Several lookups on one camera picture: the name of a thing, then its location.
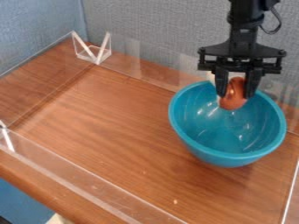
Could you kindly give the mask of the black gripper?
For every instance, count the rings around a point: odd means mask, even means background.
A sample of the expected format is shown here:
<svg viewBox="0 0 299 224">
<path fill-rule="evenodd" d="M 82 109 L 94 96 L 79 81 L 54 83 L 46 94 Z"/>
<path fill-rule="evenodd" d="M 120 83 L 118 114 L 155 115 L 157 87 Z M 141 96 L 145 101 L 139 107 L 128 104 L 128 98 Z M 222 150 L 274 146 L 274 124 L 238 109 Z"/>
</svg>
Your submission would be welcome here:
<svg viewBox="0 0 299 224">
<path fill-rule="evenodd" d="M 265 74 L 279 74 L 286 50 L 258 43 L 258 28 L 230 29 L 229 39 L 217 45 L 205 46 L 198 69 L 215 73 L 219 97 L 227 93 L 230 72 L 246 73 L 245 97 L 254 96 Z"/>
</svg>

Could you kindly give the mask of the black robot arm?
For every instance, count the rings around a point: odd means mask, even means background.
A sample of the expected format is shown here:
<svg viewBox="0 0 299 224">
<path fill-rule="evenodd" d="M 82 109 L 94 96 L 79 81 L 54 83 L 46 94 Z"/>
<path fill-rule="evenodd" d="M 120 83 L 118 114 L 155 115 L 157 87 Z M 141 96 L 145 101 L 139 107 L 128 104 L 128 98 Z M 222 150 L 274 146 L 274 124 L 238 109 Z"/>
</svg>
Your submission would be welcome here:
<svg viewBox="0 0 299 224">
<path fill-rule="evenodd" d="M 251 98 L 266 74 L 281 74 L 286 50 L 258 43 L 258 29 L 273 35 L 282 28 L 275 5 L 281 0 L 229 0 L 229 39 L 199 49 L 198 69 L 215 74 L 217 93 L 227 93 L 230 72 L 243 73 L 243 96 Z"/>
</svg>

